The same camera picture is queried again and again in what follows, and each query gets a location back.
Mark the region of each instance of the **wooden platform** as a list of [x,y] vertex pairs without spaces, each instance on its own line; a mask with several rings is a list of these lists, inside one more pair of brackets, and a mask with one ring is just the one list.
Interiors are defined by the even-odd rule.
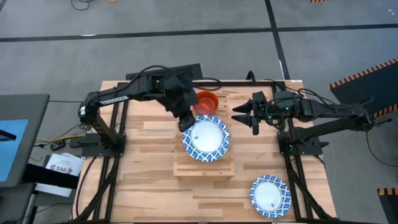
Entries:
[[[218,97],[219,105],[214,116],[219,117],[227,127],[231,124],[231,113],[232,109],[229,107],[228,96],[229,93],[218,91],[215,93]],[[199,114],[193,112],[194,116],[197,117]],[[233,138],[232,130],[229,130],[231,138]],[[176,177],[211,177],[213,180],[220,180],[233,177],[235,175],[235,163],[233,145],[229,145],[227,152],[223,157],[217,161],[208,163],[200,162],[192,158],[185,150],[182,144],[182,133],[176,129],[175,133],[177,141],[175,143],[174,152],[174,176]]]
[[[102,89],[117,85],[117,81],[103,82]],[[302,83],[291,83],[291,88],[302,88]],[[241,105],[252,92],[263,91],[272,99],[269,87],[223,87],[218,92],[228,94],[229,107]],[[101,109],[105,121],[111,118],[112,106]],[[260,175],[270,174],[287,182],[287,173],[276,138],[277,130],[260,124],[260,135],[230,120],[235,175],[230,180],[178,179],[174,177],[176,119],[156,101],[130,101],[127,112],[127,145],[119,166],[114,195],[112,222],[288,222],[294,221],[291,207],[280,219],[267,219],[252,208],[249,188]],[[296,126],[311,123],[294,122]],[[313,156],[302,156],[309,191],[330,215],[335,216],[328,181],[323,165]],[[86,159],[83,171],[91,158]],[[79,211],[90,202],[98,187],[102,158],[97,158],[80,196]],[[101,216],[107,194],[103,197]],[[301,214],[305,216],[300,194]]]

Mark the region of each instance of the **black floor stripe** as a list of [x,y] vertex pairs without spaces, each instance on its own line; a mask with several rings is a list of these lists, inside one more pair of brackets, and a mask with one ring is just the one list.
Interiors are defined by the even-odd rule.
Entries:
[[267,6],[269,21],[271,23],[272,35],[274,36],[276,51],[278,53],[280,65],[282,66],[282,73],[283,73],[284,79],[290,80],[290,75],[289,75],[289,71],[287,70],[287,64],[286,64],[284,50],[282,48],[282,43],[280,42],[279,33],[278,33],[277,26],[276,26],[274,11],[272,10],[270,0],[265,0],[265,2],[266,2],[266,6]]
[[124,33],[124,34],[64,35],[64,36],[49,36],[49,37],[6,37],[6,38],[0,38],[0,42],[93,40],[93,39],[114,39],[114,38],[132,38],[132,37],[167,37],[167,36],[180,36],[180,35],[203,35],[203,34],[246,34],[246,33],[270,32],[270,31],[271,28],[247,28],[247,29],[141,32],[141,33]]
[[1,0],[0,1],[0,12],[1,12],[1,9],[4,7],[4,5],[6,4],[6,1],[7,0]]
[[358,29],[388,29],[398,28],[398,24],[374,24],[351,26],[318,26],[318,27],[282,27],[278,32],[323,31],[323,30],[358,30]]

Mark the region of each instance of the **blue and white plate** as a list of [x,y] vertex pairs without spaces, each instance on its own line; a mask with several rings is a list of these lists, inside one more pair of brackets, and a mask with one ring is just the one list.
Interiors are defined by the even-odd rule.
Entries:
[[227,126],[217,117],[201,115],[196,123],[182,134],[185,150],[202,162],[221,158],[231,140]]
[[262,216],[280,218],[290,208],[292,197],[283,181],[273,175],[262,175],[250,188],[250,201]]

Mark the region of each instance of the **wooden tabletop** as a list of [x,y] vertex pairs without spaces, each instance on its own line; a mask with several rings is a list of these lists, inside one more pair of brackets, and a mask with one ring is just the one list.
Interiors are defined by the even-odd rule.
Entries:
[[[118,82],[105,81],[101,89],[117,86]],[[303,83],[290,80],[286,81],[286,85],[294,89],[303,88]],[[263,91],[268,100],[272,99],[271,88],[267,86],[234,86],[218,90],[226,95],[230,108],[247,102],[252,93],[257,91]],[[101,108],[101,116],[108,125],[112,109],[112,106]],[[258,214],[249,199],[250,186],[260,175],[276,175],[288,183],[285,162],[279,153],[277,130],[261,123],[260,134],[253,136],[247,126],[228,119],[234,153],[234,177],[229,180],[176,178],[173,175],[173,165],[177,120],[156,101],[130,101],[126,121],[127,143],[119,165],[111,221],[295,221],[292,206],[284,217],[273,220]],[[294,125],[309,127],[312,123],[295,120]],[[91,160],[92,158],[86,159],[80,177],[86,172]],[[302,156],[302,160],[309,191],[325,211],[335,217],[323,164],[314,156]],[[97,191],[102,161],[103,158],[95,160],[83,183],[79,201],[80,213]],[[305,217],[302,194],[296,189],[301,214]],[[104,217],[107,198],[106,192],[101,204],[100,218]]]

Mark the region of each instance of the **concrete floor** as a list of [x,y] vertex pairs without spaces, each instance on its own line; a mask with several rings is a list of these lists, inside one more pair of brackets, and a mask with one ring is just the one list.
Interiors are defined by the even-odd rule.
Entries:
[[[271,0],[278,27],[344,26],[398,23],[395,0]],[[69,1],[8,0],[0,12],[0,38],[53,35],[269,28],[264,1],[245,0],[94,0],[87,11]],[[331,82],[397,57],[398,29],[281,32],[290,78],[336,100]],[[0,42],[0,94],[49,93],[53,100],[83,100],[103,80],[161,64],[201,63],[203,75],[242,79],[281,79],[270,32],[174,37],[138,37],[45,42]],[[51,139],[78,124],[77,105],[51,103],[39,138]],[[370,144],[384,161],[398,164],[397,128],[390,124],[369,133]],[[377,197],[379,187],[397,187],[398,169],[376,161],[364,133],[343,131],[322,137],[326,171],[338,217],[387,223]],[[32,156],[50,154],[34,148]],[[36,223],[68,220],[70,207],[37,214]]]

